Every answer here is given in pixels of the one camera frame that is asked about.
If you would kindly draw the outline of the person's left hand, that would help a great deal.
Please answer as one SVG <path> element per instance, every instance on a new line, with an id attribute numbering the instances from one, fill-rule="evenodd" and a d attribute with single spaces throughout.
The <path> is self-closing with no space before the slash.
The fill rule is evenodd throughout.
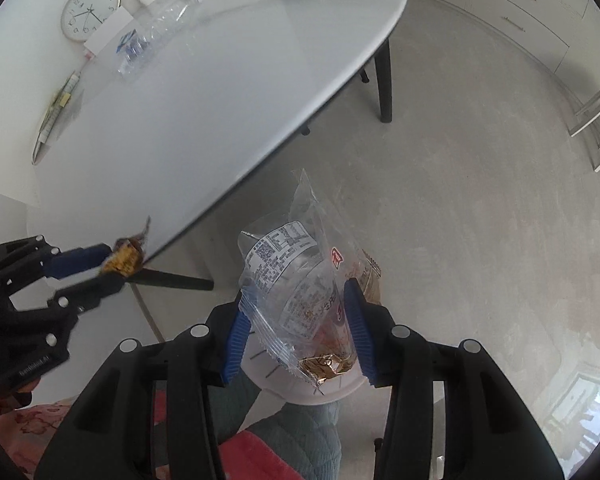
<path id="1" fill-rule="evenodd" d="M 27 384 L 19 390 L 11 393 L 9 396 L 6 396 L 4 403 L 12 410 L 16 410 L 17 408 L 25 408 L 31 404 L 32 392 L 39 383 L 40 378 L 35 379 L 33 382 L 30 382 L 30 384 Z"/>

